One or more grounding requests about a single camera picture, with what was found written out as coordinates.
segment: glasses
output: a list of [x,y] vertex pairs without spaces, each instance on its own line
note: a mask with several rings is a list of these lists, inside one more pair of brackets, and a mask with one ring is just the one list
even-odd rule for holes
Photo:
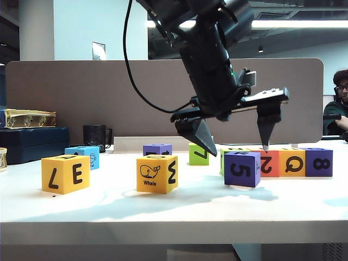
[[336,90],[339,90],[339,91],[343,91],[343,89],[346,89],[347,91],[348,91],[348,84],[346,84],[346,85],[344,85],[344,86],[337,86],[336,88],[335,88]]

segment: man with glasses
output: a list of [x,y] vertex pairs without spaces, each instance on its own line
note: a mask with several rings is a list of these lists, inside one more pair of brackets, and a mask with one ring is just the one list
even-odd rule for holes
[[348,70],[335,73],[333,83],[336,96],[335,101],[325,106],[324,115],[340,114],[340,120],[325,119],[324,135],[342,135],[348,131]]

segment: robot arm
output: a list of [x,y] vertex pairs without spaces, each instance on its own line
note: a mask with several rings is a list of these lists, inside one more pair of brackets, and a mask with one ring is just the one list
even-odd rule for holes
[[[231,113],[257,109],[258,127],[264,148],[288,91],[272,89],[251,96],[256,72],[234,72],[227,49],[250,29],[253,12],[247,0],[136,0],[148,12],[161,35],[178,50],[197,96],[193,108],[176,111],[171,122],[178,134],[216,155],[205,118],[228,121]],[[180,24],[195,20],[184,30]]]

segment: fluorescent light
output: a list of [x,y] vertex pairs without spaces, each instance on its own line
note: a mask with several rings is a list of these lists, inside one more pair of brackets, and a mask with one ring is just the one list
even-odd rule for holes
[[156,27],[156,25],[154,24],[154,22],[151,21],[151,20],[147,20],[147,21],[146,21],[146,26],[149,27],[149,28],[155,28],[155,27]]
[[[180,24],[180,27],[182,27],[182,28],[192,28],[195,24],[196,24],[195,20],[187,20],[187,21],[183,22],[182,24]],[[146,21],[146,26],[149,27],[149,28],[156,27],[154,22],[151,21],[151,20]]]
[[195,24],[196,24],[195,20],[187,20],[183,22],[182,24],[180,24],[179,26],[182,28],[192,28],[193,26],[195,26]]
[[254,20],[253,29],[265,28],[348,28],[347,20]]

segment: toy block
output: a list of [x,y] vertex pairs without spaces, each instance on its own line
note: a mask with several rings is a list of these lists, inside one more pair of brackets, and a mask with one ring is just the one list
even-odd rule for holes
[[209,153],[197,144],[189,143],[189,165],[209,165]]
[[172,155],[171,144],[148,144],[142,147],[143,156],[156,154],[156,155]]
[[307,177],[332,177],[332,150],[324,148],[301,149],[306,151]]
[[225,184],[255,188],[261,180],[259,152],[225,154]]
[[89,187],[90,158],[60,155],[41,159],[42,190],[67,194]]
[[221,148],[220,149],[220,174],[224,175],[225,154],[231,151],[250,151],[248,148]]
[[167,194],[178,186],[178,157],[147,155],[136,159],[136,190]]
[[251,151],[261,153],[261,177],[279,177],[279,150],[255,148]]
[[65,148],[65,154],[89,156],[91,170],[99,168],[99,146]]
[[279,150],[279,176],[305,177],[306,151],[300,148],[281,148]]

